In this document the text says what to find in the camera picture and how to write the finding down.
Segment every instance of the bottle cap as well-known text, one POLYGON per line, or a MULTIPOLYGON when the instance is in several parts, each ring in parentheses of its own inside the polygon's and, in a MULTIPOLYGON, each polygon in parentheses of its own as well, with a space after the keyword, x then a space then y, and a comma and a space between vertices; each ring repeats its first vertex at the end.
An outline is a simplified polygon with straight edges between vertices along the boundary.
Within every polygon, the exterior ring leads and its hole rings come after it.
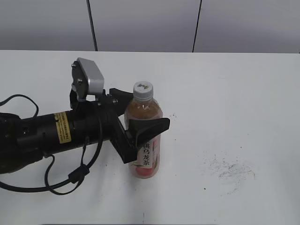
POLYGON ((153 85, 147 81, 135 83, 133 87, 133 97, 140 102, 146 102, 153 99, 153 85))

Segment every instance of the table surface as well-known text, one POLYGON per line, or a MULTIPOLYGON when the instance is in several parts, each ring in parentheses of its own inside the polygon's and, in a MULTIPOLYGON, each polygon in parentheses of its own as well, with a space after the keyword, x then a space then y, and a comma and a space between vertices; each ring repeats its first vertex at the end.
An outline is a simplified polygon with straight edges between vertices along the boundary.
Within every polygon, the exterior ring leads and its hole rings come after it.
MULTIPOLYGON (((300 223, 300 54, 0 51, 1 99, 27 95, 40 115, 69 110, 77 57, 96 62, 106 89, 153 83, 171 119, 160 169, 151 179, 136 179, 105 142, 84 183, 69 195, 0 190, 0 224, 300 223)), ((21 118, 34 110, 26 99, 1 107, 21 118)), ((88 147, 85 161, 95 147, 88 147)), ((57 154, 50 183, 64 180, 81 152, 57 154)), ((50 161, 0 180, 43 186, 50 161)))

